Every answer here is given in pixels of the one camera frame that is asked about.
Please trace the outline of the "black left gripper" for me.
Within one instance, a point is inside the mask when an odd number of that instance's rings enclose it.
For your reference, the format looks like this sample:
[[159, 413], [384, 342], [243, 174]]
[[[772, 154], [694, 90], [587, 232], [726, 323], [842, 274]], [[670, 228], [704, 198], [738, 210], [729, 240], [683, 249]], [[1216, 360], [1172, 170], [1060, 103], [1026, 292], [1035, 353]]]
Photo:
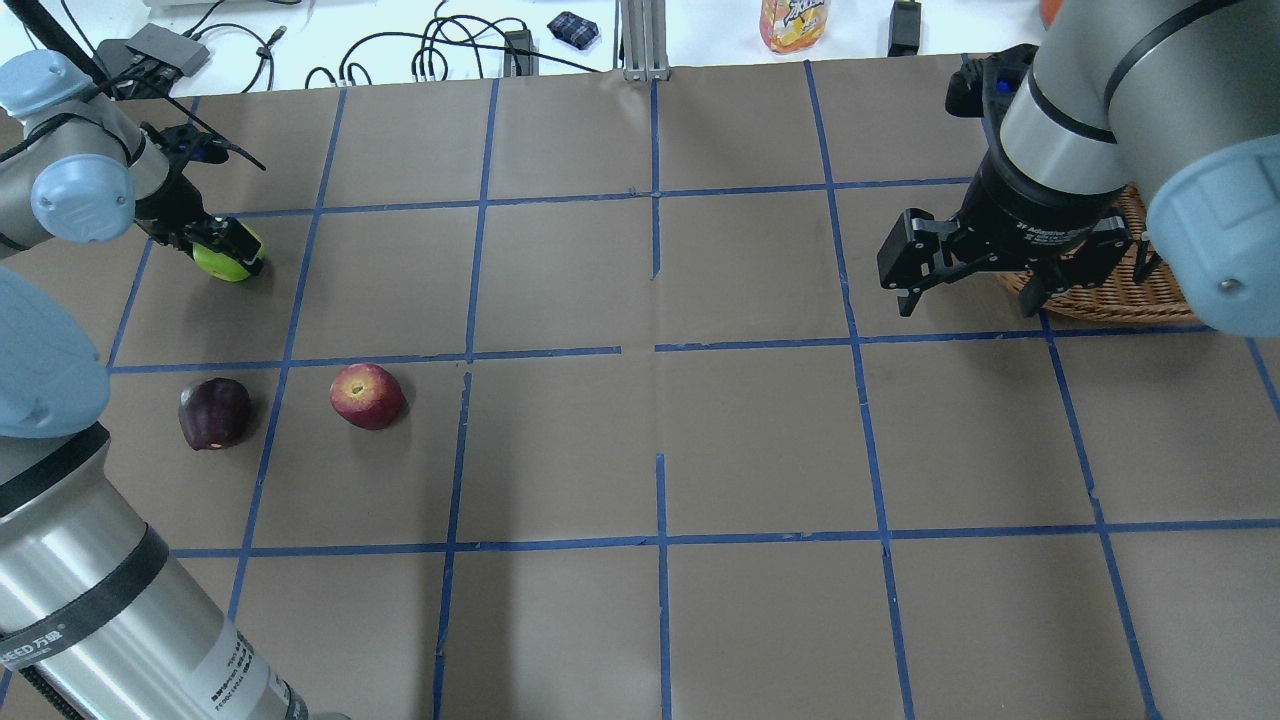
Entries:
[[168, 173], [150, 197], [150, 236], [192, 258], [205, 273], [262, 273], [265, 246], [260, 236], [233, 217], [218, 218], [204, 208], [195, 184], [186, 178], [191, 161], [223, 164], [228, 143], [195, 126], [150, 127], [150, 141], [166, 160]]

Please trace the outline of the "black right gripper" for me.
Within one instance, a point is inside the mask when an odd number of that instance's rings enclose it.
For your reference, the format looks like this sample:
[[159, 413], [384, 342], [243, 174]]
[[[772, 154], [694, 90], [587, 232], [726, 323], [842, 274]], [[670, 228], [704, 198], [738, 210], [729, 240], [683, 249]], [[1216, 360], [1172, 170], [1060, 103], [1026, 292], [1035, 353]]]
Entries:
[[[1052, 190], [1000, 151], [983, 156], [957, 211], [938, 220], [909, 208], [877, 252], [879, 284], [910, 316], [924, 292], [978, 273], [1027, 272], [1020, 314], [1033, 316], [1048, 299], [1101, 284], [1133, 243], [1116, 213], [1119, 191], [1068, 193]], [[1138, 268], [1152, 272], [1157, 261]]]

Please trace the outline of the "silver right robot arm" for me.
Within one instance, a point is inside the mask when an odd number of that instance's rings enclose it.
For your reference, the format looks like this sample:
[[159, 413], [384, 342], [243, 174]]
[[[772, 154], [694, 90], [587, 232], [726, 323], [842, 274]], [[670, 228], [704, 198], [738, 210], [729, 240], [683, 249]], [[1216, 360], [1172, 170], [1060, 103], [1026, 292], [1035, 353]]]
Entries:
[[960, 208], [905, 210], [879, 284], [924, 292], [1024, 273], [1023, 315], [1102, 284], [1132, 246], [1216, 331], [1276, 337], [1277, 4], [1065, 1], [1044, 41], [968, 61], [946, 111], [988, 149]]

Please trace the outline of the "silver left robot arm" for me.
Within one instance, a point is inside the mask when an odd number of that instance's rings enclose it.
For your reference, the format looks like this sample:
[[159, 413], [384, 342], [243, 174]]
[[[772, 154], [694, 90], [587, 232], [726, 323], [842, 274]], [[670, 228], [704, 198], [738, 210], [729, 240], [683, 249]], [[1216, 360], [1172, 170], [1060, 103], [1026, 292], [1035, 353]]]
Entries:
[[[3, 256], [138, 227], [219, 279], [264, 266], [261, 240], [209, 214], [186, 164], [233, 145], [197, 118], [133, 122], [51, 49], [3, 64]], [[108, 368], [56, 301], [3, 270], [3, 666], [65, 719], [307, 719], [271, 669], [105, 474]]]

